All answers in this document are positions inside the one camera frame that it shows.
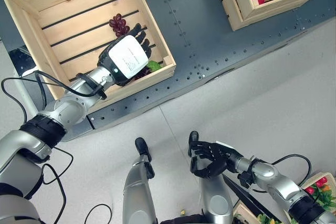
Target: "gray table surface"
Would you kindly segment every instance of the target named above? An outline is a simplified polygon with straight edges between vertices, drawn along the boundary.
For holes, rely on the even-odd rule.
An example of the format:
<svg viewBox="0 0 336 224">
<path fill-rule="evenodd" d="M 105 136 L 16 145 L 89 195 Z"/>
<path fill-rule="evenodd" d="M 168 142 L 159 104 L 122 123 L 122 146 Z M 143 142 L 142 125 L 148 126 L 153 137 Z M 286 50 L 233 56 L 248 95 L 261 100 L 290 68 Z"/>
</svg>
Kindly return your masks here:
<svg viewBox="0 0 336 224">
<path fill-rule="evenodd" d="M 336 15 L 336 0 L 310 0 L 300 8 L 233 32 L 221 0 L 146 1 L 176 61 L 174 76 L 91 113 L 68 140 L 116 125 L 187 93 L 285 46 Z M 3 41 L 7 50 L 12 48 L 5 38 Z M 39 109 L 38 87 L 26 87 Z"/>
</svg>

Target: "robotic hand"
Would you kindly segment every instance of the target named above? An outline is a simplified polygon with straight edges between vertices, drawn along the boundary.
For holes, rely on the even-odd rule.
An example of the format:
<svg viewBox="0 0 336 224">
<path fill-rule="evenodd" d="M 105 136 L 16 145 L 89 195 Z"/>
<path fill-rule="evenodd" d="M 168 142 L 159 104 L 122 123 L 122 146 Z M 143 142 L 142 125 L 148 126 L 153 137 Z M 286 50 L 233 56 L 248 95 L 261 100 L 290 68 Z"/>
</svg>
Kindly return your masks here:
<svg viewBox="0 0 336 224">
<path fill-rule="evenodd" d="M 101 53 L 97 68 L 87 75 L 77 75 L 71 92 L 0 140 L 1 224 L 43 223 L 28 201 L 43 182 L 43 173 L 36 164 L 49 160 L 52 148 L 67 131 L 85 119 L 90 107 L 106 98 L 104 90 L 114 84 L 126 85 L 148 64 L 151 49 L 145 36 L 141 25 L 136 24 Z"/>
<path fill-rule="evenodd" d="M 238 173 L 243 187 L 257 184 L 268 192 L 300 224 L 336 223 L 332 213 L 325 211 L 310 195 L 265 161 L 246 159 L 226 144 L 200 142 L 195 131 L 190 134 L 188 154 L 192 158 L 190 170 L 200 178 L 211 181 L 227 169 Z M 206 166 L 202 162 L 204 159 L 208 160 Z"/>
</svg>

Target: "grapes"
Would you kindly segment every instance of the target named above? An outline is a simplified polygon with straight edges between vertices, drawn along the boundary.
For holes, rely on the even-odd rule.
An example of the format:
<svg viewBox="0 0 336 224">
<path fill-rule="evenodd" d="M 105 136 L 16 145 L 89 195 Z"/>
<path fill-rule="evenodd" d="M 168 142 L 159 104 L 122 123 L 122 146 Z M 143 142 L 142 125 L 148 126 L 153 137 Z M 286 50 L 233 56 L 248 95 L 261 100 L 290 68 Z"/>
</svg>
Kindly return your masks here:
<svg viewBox="0 0 336 224">
<path fill-rule="evenodd" d="M 130 31 L 130 27 L 126 25 L 126 20 L 122 18 L 120 13 L 109 20 L 109 25 L 117 37 L 123 36 Z"/>
</svg>

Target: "robot finger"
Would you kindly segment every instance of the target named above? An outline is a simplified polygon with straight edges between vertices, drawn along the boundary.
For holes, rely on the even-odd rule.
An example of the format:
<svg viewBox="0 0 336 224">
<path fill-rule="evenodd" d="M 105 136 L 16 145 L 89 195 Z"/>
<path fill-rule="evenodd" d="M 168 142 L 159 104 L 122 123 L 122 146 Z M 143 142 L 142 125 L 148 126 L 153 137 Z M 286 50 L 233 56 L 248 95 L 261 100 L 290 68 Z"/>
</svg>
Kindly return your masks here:
<svg viewBox="0 0 336 224">
<path fill-rule="evenodd" d="M 152 50 L 150 48 L 148 48 L 146 51 L 145 51 L 146 55 L 147 55 L 147 58 L 150 58 L 151 57 L 151 54 L 152 54 Z"/>
<path fill-rule="evenodd" d="M 132 30 L 129 31 L 128 35 L 135 37 L 141 30 L 141 25 L 137 23 Z"/>
<path fill-rule="evenodd" d="M 139 42 L 139 44 L 141 44 L 141 42 L 143 41 L 145 37 L 146 37 L 146 33 L 142 31 L 138 36 L 136 36 L 136 40 Z"/>
</svg>

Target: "green leaf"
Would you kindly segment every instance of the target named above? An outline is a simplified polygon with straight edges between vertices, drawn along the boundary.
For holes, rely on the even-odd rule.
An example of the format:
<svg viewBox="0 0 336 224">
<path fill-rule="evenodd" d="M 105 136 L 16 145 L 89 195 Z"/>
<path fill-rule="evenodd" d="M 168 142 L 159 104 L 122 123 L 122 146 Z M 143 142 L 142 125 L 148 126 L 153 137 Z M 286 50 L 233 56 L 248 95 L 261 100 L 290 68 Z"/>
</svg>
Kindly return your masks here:
<svg viewBox="0 0 336 224">
<path fill-rule="evenodd" d="M 160 64 L 158 64 L 156 61 L 153 60 L 148 62 L 147 67 L 150 69 L 151 73 L 158 71 L 159 69 L 162 68 Z"/>
</svg>

